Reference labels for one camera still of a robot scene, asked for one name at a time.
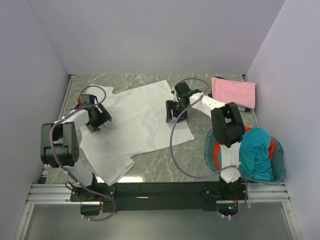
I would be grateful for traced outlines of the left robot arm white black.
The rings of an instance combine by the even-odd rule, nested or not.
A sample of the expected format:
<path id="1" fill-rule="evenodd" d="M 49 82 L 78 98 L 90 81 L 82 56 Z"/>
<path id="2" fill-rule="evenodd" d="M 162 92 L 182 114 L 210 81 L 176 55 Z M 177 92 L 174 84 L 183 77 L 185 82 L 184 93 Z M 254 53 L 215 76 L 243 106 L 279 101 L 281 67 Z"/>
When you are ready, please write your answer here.
<path id="1" fill-rule="evenodd" d="M 76 188 L 83 187 L 82 195 L 88 201 L 99 197 L 100 188 L 96 176 L 80 160 L 77 131 L 86 127 L 90 133 L 95 133 L 100 130 L 100 126 L 111 120 L 111 115 L 95 95 L 84 94 L 65 118 L 41 126 L 42 163 L 61 168 L 73 180 Z"/>

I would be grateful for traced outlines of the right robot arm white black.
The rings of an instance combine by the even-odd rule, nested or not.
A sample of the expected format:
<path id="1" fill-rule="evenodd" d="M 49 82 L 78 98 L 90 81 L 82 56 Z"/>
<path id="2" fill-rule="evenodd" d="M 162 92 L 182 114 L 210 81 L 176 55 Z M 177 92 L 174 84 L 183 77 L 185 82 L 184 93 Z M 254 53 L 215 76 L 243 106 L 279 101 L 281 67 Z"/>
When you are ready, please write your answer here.
<path id="1" fill-rule="evenodd" d="M 173 153 L 173 136 L 176 125 L 188 118 L 188 110 L 193 108 L 211 118 L 215 141 L 220 145 L 221 165 L 217 171 L 225 184 L 219 187 L 222 198 L 230 200 L 237 194 L 235 182 L 241 178 L 240 146 L 245 134 L 245 126 L 234 102 L 224 103 L 209 97 L 199 89 L 192 90 L 185 80 L 171 90 L 173 100 L 166 101 L 166 123 L 173 123 L 169 148 L 171 158 L 181 171 Z"/>

